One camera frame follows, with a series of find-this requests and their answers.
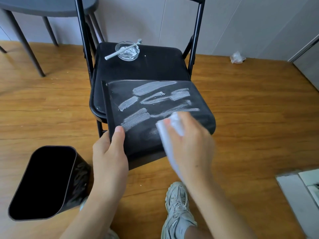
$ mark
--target forearm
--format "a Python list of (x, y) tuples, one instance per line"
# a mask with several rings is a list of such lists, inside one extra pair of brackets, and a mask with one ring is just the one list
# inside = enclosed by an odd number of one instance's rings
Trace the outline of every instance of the forearm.
[(213, 179), (196, 181), (188, 189), (215, 239), (257, 238)]
[(102, 238), (117, 209), (117, 202), (91, 192), (85, 206), (60, 237), (61, 239)]

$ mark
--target black cushion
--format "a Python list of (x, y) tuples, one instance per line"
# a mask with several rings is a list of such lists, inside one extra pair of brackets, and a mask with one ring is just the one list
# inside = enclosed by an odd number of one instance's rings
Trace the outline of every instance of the black cushion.
[(177, 48), (139, 45), (136, 60), (124, 61), (115, 56), (116, 43), (100, 43), (96, 50), (96, 62), (90, 97), (90, 108), (97, 118), (106, 122), (102, 83), (112, 80), (190, 80), (182, 52)]

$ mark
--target hand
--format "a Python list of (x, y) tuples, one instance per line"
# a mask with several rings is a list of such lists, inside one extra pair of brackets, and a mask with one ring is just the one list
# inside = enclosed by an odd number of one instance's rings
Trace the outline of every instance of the hand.
[(94, 184), (91, 194), (119, 202), (126, 189), (129, 164), (124, 153), (125, 133), (115, 128), (112, 143), (108, 131), (93, 145)]
[(164, 120), (171, 139), (173, 154), (186, 186), (198, 180), (210, 180), (214, 142), (210, 133), (195, 120), (189, 112), (178, 112), (184, 126), (184, 136), (179, 136)]

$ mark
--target sock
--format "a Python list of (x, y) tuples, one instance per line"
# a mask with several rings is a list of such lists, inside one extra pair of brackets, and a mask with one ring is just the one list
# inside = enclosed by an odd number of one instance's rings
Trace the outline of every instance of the sock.
[(179, 218), (177, 226), (176, 226), (175, 238), (176, 239), (184, 239), (185, 232), (186, 232), (187, 228), (190, 226), (196, 226), (196, 225), (194, 225), (192, 222), (190, 222), (187, 219), (186, 214), (182, 214), (181, 217)]

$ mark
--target right hand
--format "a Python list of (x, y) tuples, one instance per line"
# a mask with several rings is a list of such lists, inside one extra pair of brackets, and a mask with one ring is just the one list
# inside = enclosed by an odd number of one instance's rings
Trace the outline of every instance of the right hand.
[(210, 180), (214, 141), (201, 124), (189, 112), (178, 112), (184, 127), (184, 136), (179, 136), (170, 125), (169, 118), (164, 124), (173, 145), (173, 154), (183, 180), (188, 186), (193, 181)]

